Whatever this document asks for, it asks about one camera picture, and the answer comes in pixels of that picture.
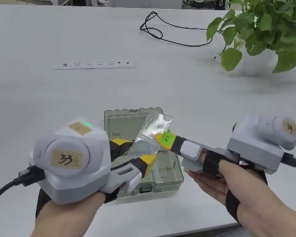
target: circular cap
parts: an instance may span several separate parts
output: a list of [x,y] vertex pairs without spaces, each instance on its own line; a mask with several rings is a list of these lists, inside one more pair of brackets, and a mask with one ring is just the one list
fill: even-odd
[[276,117],[273,124],[274,137],[277,143],[291,151],[296,146],[296,123],[291,117]]
[[90,152],[82,139],[68,136],[50,143],[43,157],[47,170],[57,176],[73,177],[88,166]]

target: transparent plastic bag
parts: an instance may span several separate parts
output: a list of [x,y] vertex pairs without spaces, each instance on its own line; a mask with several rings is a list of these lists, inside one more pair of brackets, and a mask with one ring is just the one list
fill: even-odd
[[156,155],[160,144],[154,139],[158,133],[169,130],[172,117],[159,113],[151,113],[147,116],[133,146],[127,154],[127,159],[133,159],[142,155]]

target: green sticker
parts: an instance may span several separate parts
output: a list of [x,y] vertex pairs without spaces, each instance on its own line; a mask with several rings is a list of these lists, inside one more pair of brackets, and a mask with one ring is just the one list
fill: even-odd
[[167,149],[171,149],[175,139],[176,135],[169,132],[165,132],[161,137],[160,144]]

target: power strip socket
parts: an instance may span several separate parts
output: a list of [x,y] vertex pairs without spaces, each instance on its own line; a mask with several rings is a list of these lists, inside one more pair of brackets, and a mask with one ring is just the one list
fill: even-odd
[[132,61],[129,60],[95,60],[95,61],[74,61],[66,62],[56,66],[55,70],[74,70],[74,69],[100,69],[100,68],[134,68],[136,67]]

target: wrist strap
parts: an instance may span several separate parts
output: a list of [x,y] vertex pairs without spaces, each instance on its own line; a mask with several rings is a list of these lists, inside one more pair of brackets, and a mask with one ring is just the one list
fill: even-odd
[[[252,165],[240,165],[243,169],[246,170],[253,170],[256,172],[262,180],[267,184],[267,179],[265,172],[263,170],[254,170]],[[226,200],[225,200],[225,206],[229,214],[239,223],[238,217],[237,217],[237,211],[239,207],[240,201],[234,196],[234,194],[228,190],[226,194]]]
[[[105,202],[108,203],[110,201],[114,201],[117,199],[117,194],[119,192],[119,188],[116,189],[113,193],[111,194],[105,194]],[[40,189],[39,194],[38,194],[38,199],[37,199],[37,205],[36,205],[36,213],[35,213],[35,220],[37,219],[40,211],[43,209],[43,207],[51,201],[51,198],[45,193],[43,189]]]

